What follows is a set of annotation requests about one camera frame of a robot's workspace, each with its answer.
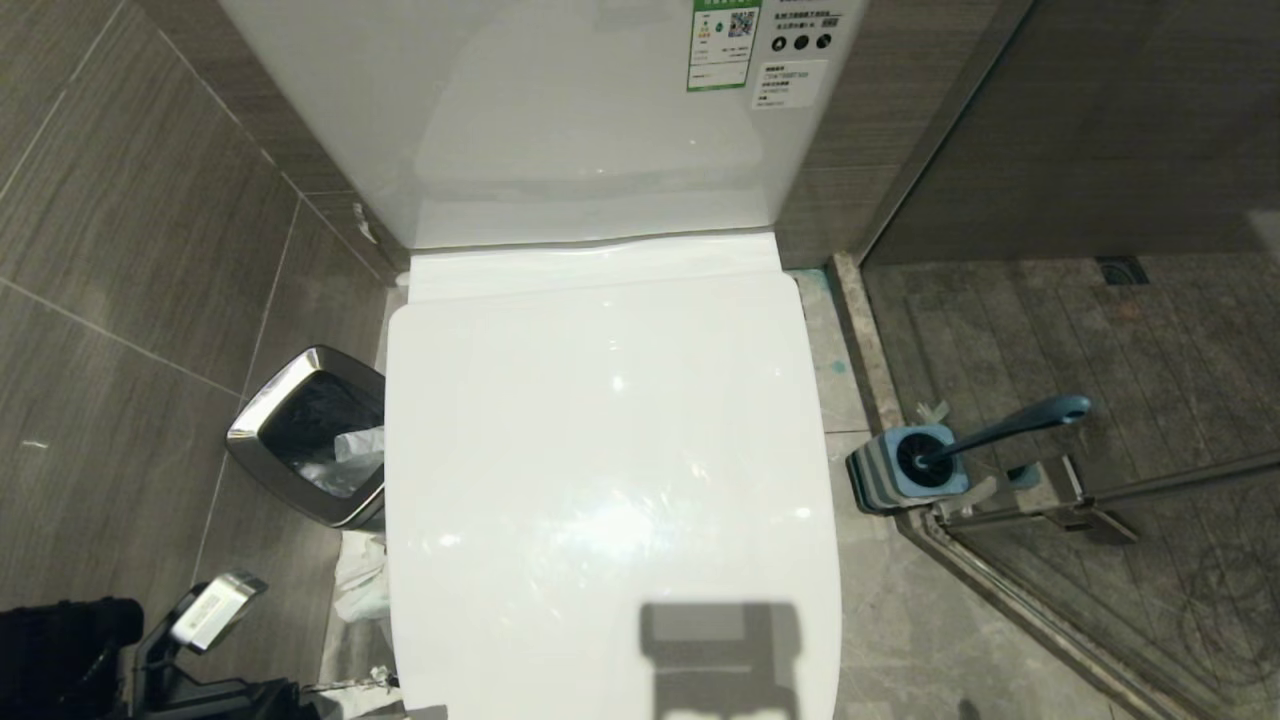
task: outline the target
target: shower area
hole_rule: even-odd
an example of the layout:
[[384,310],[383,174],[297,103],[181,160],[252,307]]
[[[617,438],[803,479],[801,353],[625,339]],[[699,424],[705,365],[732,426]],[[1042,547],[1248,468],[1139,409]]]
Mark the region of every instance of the shower area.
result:
[[1053,482],[916,530],[1143,712],[1280,717],[1280,3],[1024,5],[855,260],[908,423],[1093,410],[965,459]]

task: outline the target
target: toilet tank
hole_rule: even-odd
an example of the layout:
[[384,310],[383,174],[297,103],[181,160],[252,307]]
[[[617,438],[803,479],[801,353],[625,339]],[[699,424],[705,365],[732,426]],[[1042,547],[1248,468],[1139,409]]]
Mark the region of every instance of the toilet tank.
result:
[[404,245],[771,225],[863,0],[221,0]]

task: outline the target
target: green label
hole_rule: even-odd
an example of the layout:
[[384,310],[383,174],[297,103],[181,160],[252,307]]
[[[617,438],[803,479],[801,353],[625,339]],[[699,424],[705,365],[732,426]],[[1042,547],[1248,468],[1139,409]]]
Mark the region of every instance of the green label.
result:
[[762,0],[694,0],[685,90],[746,86]]

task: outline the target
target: floor drain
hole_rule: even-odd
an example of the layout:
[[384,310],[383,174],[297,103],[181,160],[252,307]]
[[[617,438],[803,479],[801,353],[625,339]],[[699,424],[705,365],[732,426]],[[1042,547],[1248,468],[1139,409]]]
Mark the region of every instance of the floor drain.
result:
[[1147,279],[1147,270],[1142,269],[1142,263],[1132,255],[1112,255],[1107,258],[1094,258],[1098,269],[1102,270],[1102,279],[1107,284],[1151,284]]

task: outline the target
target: qr code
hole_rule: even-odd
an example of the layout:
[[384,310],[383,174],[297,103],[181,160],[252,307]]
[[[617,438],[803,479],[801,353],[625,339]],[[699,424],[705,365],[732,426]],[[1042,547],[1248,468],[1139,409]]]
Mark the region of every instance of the qr code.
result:
[[755,10],[748,10],[745,13],[733,13],[728,20],[728,36],[742,37],[746,35],[751,35],[753,27],[755,27]]

